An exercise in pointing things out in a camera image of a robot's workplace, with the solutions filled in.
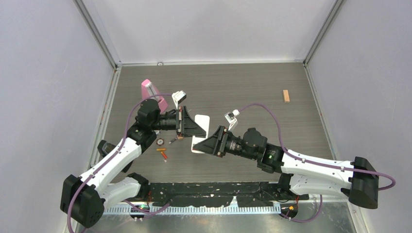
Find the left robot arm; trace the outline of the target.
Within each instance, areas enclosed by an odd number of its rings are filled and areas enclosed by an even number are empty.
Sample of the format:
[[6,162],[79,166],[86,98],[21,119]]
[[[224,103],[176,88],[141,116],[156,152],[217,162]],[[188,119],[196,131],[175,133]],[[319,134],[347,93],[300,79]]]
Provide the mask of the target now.
[[60,209],[67,214],[68,223],[74,219],[90,228],[113,205],[129,198],[143,201],[148,197],[149,182],[137,173],[115,184],[111,181],[156,141],[156,131],[176,131],[179,137],[206,136],[185,106],[162,114],[155,99],[145,99],[136,108],[136,121],[126,126],[122,140],[90,170],[64,180]]

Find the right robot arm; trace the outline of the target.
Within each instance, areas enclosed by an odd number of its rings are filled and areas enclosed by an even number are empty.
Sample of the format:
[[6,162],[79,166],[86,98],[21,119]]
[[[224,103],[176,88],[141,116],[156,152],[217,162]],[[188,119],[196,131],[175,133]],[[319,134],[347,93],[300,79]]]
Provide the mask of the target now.
[[362,157],[336,161],[293,150],[284,152],[280,146],[268,143],[255,128],[249,128],[240,137],[224,126],[192,148],[217,157],[229,153],[254,160],[262,171],[279,173],[277,192],[283,199],[318,194],[347,197],[350,203],[366,209],[378,207],[379,178],[374,167]]

